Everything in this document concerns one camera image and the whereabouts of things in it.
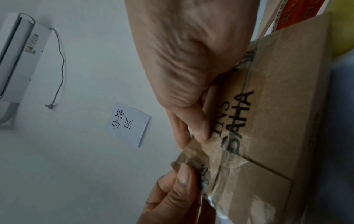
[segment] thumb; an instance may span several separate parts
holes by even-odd
[[[210,123],[198,103],[173,110],[175,115],[192,130],[195,139],[203,143],[209,138]]]
[[[194,171],[181,164],[176,182],[164,200],[155,208],[161,223],[180,223],[194,202],[197,180]]]

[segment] cardboard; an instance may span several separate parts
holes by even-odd
[[[331,67],[324,14],[250,44],[212,86],[211,137],[172,163],[195,168],[220,216],[234,224],[300,223]]]

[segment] hand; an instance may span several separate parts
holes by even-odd
[[[136,224],[215,224],[215,210],[203,200],[197,189],[194,171],[182,164],[158,179]]]
[[[125,0],[135,46],[177,145],[209,137],[201,101],[245,53],[259,0]]]

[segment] paper sign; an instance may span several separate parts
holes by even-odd
[[[139,110],[116,103],[106,131],[111,136],[138,148],[151,116]]]

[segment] yellow object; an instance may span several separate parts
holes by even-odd
[[[354,49],[354,0],[332,0],[326,11],[333,14],[333,56]]]

